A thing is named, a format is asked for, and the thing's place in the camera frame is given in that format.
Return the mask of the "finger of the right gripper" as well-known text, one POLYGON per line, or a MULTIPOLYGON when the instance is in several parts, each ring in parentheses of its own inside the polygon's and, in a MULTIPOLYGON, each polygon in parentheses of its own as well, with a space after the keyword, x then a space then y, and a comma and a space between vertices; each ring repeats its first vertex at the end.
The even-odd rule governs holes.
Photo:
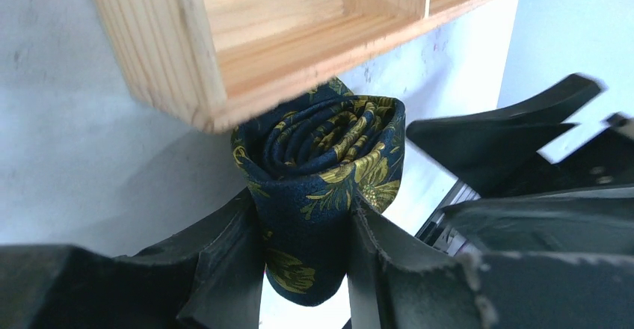
POLYGON ((439 166, 482 197, 498 197, 524 165, 546 160, 539 149, 574 128, 566 119, 601 94, 602 86, 571 74, 522 102, 492 111, 415 120, 406 136, 439 166))
POLYGON ((483 251, 633 254, 633 189, 480 199, 443 208, 483 251))

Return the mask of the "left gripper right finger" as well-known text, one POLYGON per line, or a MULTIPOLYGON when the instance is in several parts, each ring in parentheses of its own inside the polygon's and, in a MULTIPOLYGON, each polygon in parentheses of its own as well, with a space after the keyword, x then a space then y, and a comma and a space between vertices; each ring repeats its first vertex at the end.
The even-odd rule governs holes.
POLYGON ((365 203, 352 212, 354 328, 631 328, 633 254, 445 254, 365 203))

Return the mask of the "blue yellow floral tie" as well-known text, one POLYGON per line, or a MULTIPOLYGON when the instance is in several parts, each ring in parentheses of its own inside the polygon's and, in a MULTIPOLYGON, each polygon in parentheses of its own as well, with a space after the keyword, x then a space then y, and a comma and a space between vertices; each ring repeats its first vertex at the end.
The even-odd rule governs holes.
POLYGON ((401 100, 357 95, 332 78, 234 129, 233 158, 279 295, 315 307, 339 290, 351 209, 383 212, 400 188, 405 118, 401 100))

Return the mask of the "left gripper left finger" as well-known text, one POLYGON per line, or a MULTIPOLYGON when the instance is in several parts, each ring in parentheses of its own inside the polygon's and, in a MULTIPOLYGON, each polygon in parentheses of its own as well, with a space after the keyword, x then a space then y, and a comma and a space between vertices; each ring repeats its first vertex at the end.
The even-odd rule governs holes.
POLYGON ((1 247, 3 328, 257 328, 264 259, 248 190, 134 256, 1 247))

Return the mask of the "wooden compartment box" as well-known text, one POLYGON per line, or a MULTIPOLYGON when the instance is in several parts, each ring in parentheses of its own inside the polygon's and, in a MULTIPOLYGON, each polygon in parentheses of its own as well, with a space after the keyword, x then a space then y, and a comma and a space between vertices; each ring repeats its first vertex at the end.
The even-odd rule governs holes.
POLYGON ((492 0, 94 0, 134 97, 208 133, 492 0))

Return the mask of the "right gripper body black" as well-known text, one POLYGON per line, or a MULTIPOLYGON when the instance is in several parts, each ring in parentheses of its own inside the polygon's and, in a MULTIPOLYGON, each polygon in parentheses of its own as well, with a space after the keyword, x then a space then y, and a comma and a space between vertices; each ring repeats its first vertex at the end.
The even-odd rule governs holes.
MULTIPOLYGON (((545 159, 540 150, 538 155, 545 159)), ((614 114, 602 132, 561 161, 551 163, 546 160, 546 164, 538 168, 525 164, 510 181, 507 188, 499 190, 498 197, 482 197, 477 193, 477 200, 590 188, 633 189, 633 124, 628 118, 614 114)))

